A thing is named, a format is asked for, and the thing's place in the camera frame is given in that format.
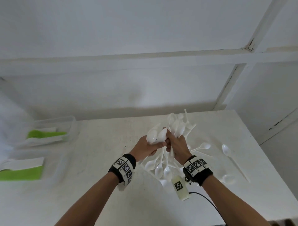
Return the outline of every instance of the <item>wrist strap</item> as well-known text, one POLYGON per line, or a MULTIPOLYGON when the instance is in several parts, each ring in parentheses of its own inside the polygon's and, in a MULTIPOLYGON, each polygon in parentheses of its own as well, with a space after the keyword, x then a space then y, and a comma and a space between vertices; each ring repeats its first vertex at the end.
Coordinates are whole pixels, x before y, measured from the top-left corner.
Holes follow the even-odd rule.
POLYGON ((119 184, 117 187, 120 191, 123 191, 130 183, 135 167, 136 159, 131 154, 124 154, 109 169, 109 172, 114 173, 118 177, 119 184))
POLYGON ((184 164, 183 172, 185 176, 193 182, 202 186, 207 177, 213 174, 208 164, 203 159, 191 156, 184 164))

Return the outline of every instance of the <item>hand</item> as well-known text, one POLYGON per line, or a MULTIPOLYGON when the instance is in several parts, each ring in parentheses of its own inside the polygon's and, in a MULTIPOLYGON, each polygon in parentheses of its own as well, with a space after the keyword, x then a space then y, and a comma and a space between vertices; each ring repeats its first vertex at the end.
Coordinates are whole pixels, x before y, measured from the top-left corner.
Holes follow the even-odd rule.
POLYGON ((184 165, 192 154, 190 153, 185 138, 181 135, 179 138, 174 137, 174 135, 167 129, 167 152, 171 151, 171 146, 173 147, 175 153, 175 159, 184 165))
POLYGON ((160 142, 157 144, 148 144, 146 136, 139 139, 135 147, 131 150, 130 154, 135 157, 136 161, 140 161, 147 156, 154 155, 157 149, 166 146, 166 142, 160 142))

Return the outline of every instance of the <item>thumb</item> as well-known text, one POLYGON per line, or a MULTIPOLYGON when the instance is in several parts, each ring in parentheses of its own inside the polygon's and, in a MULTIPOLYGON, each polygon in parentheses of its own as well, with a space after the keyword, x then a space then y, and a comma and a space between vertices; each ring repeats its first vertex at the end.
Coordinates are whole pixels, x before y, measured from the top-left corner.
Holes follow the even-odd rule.
POLYGON ((156 150, 156 149, 159 149, 159 148, 162 148, 164 146, 166 146, 167 143, 166 142, 159 142, 157 144, 153 144, 153 145, 150 145, 150 147, 153 149, 153 150, 156 150))
POLYGON ((176 140, 177 138, 167 129, 167 134, 166 134, 167 138, 170 139, 170 141, 174 141, 176 140))

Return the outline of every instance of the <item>spoon handle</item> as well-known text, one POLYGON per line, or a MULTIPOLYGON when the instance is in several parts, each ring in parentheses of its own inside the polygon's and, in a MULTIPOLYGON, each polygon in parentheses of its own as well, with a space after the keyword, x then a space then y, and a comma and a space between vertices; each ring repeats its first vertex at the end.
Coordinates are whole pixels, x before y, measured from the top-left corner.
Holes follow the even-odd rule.
POLYGON ((235 165, 237 166, 238 170, 242 173, 242 175, 244 176, 244 178, 250 182, 250 179, 246 176, 246 174, 244 173, 244 171, 242 170, 242 168, 239 166, 239 164, 236 162, 236 160, 234 158, 231 157, 231 159, 233 160, 233 162, 235 163, 235 165))

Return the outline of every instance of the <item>right hand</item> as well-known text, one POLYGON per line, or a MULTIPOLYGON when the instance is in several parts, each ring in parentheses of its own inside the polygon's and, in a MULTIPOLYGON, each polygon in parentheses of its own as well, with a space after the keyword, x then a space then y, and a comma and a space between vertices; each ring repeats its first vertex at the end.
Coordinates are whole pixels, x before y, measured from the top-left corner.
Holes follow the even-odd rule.
POLYGON ((174 137, 174 135, 167 129, 167 139, 165 140, 167 143, 167 152, 171 151, 171 146, 175 153, 175 159, 181 164, 184 165, 189 157, 192 156, 190 153, 184 136, 180 136, 179 138, 174 137))

